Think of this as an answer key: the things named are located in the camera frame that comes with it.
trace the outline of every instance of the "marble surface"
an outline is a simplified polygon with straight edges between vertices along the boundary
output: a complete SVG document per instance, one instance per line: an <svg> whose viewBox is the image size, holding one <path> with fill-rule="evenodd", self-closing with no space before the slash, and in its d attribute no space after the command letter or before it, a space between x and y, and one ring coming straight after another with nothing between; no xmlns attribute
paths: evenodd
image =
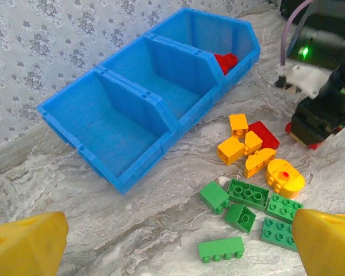
<svg viewBox="0 0 345 276"><path fill-rule="evenodd" d="M345 213L345 130L309 151L284 133L300 95L275 89L274 68L285 22L270 5L243 16L260 41L260 61L243 80L172 147L127 195L119 195L47 127L0 150L0 224L61 210L69 223L58 275L305 275L297 253L259 240L264 213L250 234L226 225L200 201L199 190L226 176L243 178L245 159L224 165L216 146L230 133L228 116L262 120L279 138L278 157L306 178L297 197L306 208ZM265 187L264 171L250 183ZM243 258L201 263L199 242L243 237Z"/></svg>

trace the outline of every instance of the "blue plastic bin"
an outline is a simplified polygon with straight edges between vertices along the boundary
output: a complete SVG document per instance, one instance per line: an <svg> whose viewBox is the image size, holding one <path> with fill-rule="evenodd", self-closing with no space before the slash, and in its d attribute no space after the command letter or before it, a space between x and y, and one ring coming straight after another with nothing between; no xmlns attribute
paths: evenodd
<svg viewBox="0 0 345 276"><path fill-rule="evenodd" d="M232 52L226 76L212 53ZM247 22L181 9L37 108L122 194L258 60Z"/></svg>

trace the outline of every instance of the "green lego brick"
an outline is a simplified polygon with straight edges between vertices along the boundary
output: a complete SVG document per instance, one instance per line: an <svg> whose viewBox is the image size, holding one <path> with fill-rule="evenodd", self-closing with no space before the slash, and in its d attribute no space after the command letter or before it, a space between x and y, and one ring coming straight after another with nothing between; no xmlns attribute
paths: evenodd
<svg viewBox="0 0 345 276"><path fill-rule="evenodd" d="M234 202L265 211L270 190L232 179L227 193Z"/></svg>
<svg viewBox="0 0 345 276"><path fill-rule="evenodd" d="M250 233L255 214L243 204L232 204L225 216L225 221L242 232Z"/></svg>
<svg viewBox="0 0 345 276"><path fill-rule="evenodd" d="M244 254L244 244L242 237L229 237L222 240L212 240L200 243L198 245L198 252L202 262L209 263L213 258L215 262L218 262L223 257L226 260L230 260L232 255L236 258L241 258Z"/></svg>
<svg viewBox="0 0 345 276"><path fill-rule="evenodd" d="M273 194L266 214L275 219L292 224L296 211L303 207L304 205L301 203L282 197L279 194Z"/></svg>
<svg viewBox="0 0 345 276"><path fill-rule="evenodd" d="M261 241L298 252L293 239L292 225L265 217L263 221Z"/></svg>
<svg viewBox="0 0 345 276"><path fill-rule="evenodd" d="M230 206L229 195L215 181L201 190L201 199L214 214L222 214Z"/></svg>

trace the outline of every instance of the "wall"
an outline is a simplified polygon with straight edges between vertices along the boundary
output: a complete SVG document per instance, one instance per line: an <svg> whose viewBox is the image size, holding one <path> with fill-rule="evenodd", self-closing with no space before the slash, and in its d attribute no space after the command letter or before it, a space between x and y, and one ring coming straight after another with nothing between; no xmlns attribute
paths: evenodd
<svg viewBox="0 0 345 276"><path fill-rule="evenodd" d="M36 105L182 6L232 17L263 0L0 0L0 146Z"/></svg>

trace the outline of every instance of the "green led light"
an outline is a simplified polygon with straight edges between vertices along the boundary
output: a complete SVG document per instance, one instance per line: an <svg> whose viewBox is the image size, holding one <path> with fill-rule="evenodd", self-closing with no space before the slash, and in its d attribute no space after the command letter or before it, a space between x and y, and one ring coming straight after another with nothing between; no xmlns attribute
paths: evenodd
<svg viewBox="0 0 345 276"><path fill-rule="evenodd" d="M309 52L308 47L305 47L305 48L303 49L303 52L302 52L302 55L303 55L304 58L306 57L306 55L308 54L308 52Z"/></svg>

